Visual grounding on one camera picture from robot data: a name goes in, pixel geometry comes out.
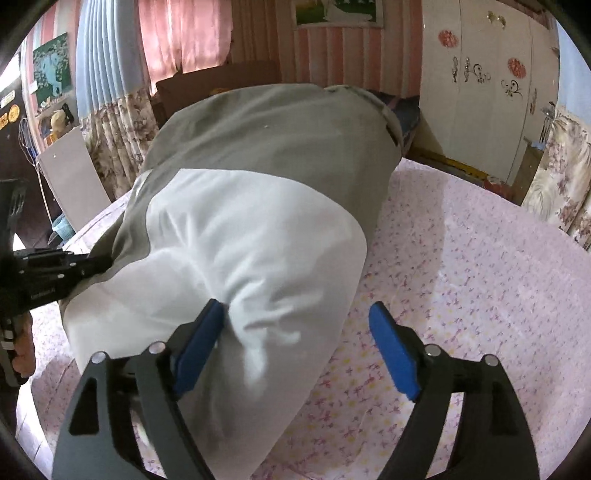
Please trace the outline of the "person's left hand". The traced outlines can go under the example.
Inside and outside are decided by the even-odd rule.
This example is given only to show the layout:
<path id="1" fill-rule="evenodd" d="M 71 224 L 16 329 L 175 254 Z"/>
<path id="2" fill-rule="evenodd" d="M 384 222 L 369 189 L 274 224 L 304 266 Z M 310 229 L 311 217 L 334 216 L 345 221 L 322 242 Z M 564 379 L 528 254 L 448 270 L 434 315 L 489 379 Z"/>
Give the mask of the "person's left hand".
<path id="1" fill-rule="evenodd" d="M 22 329 L 14 342 L 15 357 L 12 360 L 14 370 L 23 378 L 34 374 L 36 368 L 35 346 L 33 341 L 33 319 L 29 312 L 20 316 Z"/>

